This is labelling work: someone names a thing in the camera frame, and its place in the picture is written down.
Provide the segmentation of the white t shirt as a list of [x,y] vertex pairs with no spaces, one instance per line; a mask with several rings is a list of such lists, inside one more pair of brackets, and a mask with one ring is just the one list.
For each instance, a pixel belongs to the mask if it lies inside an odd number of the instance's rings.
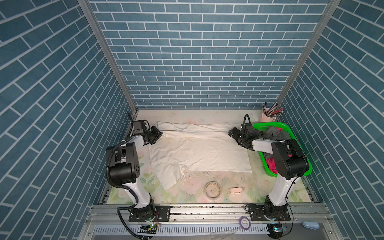
[[248,151],[229,136],[231,124],[176,124],[157,122],[163,133],[149,145],[150,163],[165,190],[170,189],[184,172],[252,171]]

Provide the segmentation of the green plastic basket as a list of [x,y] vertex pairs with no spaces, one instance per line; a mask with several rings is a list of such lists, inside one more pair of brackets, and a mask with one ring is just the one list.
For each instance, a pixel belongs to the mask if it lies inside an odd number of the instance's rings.
[[[275,127],[275,128],[280,128],[282,129],[283,131],[287,132],[290,136],[291,139],[295,139],[297,142],[298,142],[298,145],[300,146],[300,148],[302,150],[304,150],[302,148],[302,145],[301,143],[299,142],[299,140],[296,138],[295,134],[293,133],[293,131],[291,130],[291,128],[284,124],[284,123],[281,123],[281,122],[265,122],[265,123],[256,123],[256,124],[253,124],[253,127],[254,129],[257,129],[259,131],[265,131],[266,129],[268,129],[269,127]],[[269,166],[266,162],[266,159],[265,159],[265,156],[263,154],[263,152],[259,152],[259,156],[261,158],[261,161],[263,163],[263,166],[264,166],[264,169],[267,173],[268,176],[271,176],[271,177],[277,177],[277,174],[273,173],[270,169],[269,169]],[[309,165],[309,169],[305,172],[304,176],[308,176],[310,175],[312,172],[313,172],[313,166],[312,166],[312,163],[311,163],[311,159],[309,157],[307,157],[308,159],[308,165]]]

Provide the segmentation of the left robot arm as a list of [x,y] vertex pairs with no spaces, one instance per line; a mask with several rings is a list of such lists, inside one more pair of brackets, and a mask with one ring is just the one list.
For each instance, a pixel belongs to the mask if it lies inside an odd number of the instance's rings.
[[146,120],[133,121],[128,138],[106,149],[107,181],[112,187],[128,194],[133,202],[132,214],[137,218],[151,219],[156,214],[154,200],[140,182],[138,150],[155,144],[162,135]]

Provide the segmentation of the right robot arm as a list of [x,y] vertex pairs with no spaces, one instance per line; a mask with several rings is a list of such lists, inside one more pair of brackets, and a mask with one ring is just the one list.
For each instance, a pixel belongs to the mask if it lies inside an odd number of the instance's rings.
[[260,131],[251,124],[243,124],[241,129],[232,128],[228,132],[241,147],[263,152],[273,158],[277,179],[270,194],[266,196],[263,213],[268,220],[289,216],[287,199],[294,184],[310,168],[309,161],[297,140],[289,133],[270,126]]

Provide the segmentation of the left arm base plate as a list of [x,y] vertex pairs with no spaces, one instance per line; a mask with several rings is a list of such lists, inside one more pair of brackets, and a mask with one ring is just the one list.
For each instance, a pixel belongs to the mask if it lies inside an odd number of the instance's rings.
[[131,211],[129,222],[169,222],[171,206],[146,206],[140,209],[134,208]]

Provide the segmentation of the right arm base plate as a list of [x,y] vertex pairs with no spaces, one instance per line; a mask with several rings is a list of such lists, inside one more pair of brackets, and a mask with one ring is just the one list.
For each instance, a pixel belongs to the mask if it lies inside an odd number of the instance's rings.
[[276,207],[270,205],[246,204],[244,209],[249,213],[251,221],[290,221],[288,205]]

